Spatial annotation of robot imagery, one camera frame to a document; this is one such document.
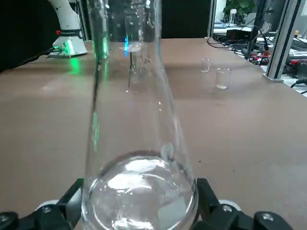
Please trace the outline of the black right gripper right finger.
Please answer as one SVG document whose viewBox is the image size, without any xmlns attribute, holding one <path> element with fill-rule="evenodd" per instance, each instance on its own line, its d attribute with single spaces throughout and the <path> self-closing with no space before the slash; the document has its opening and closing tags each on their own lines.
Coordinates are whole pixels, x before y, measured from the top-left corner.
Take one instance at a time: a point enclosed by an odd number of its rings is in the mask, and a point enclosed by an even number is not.
<svg viewBox="0 0 307 230">
<path fill-rule="evenodd" d="M 198 178 L 198 220 L 195 230 L 291 230 L 292 227 L 280 215 L 269 211 L 258 211 L 248 216 L 234 205 L 222 204 L 207 179 Z"/>
</svg>

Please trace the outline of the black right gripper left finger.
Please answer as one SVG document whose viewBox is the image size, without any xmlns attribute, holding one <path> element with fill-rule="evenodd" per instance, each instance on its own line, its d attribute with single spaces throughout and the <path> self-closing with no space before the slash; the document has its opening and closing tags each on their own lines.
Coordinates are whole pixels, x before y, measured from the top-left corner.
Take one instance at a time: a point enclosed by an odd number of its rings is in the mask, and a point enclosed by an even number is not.
<svg viewBox="0 0 307 230">
<path fill-rule="evenodd" d="M 81 217 L 83 178 L 77 179 L 59 200 L 40 204 L 31 214 L 1 212 L 2 230 L 73 230 Z"/>
</svg>

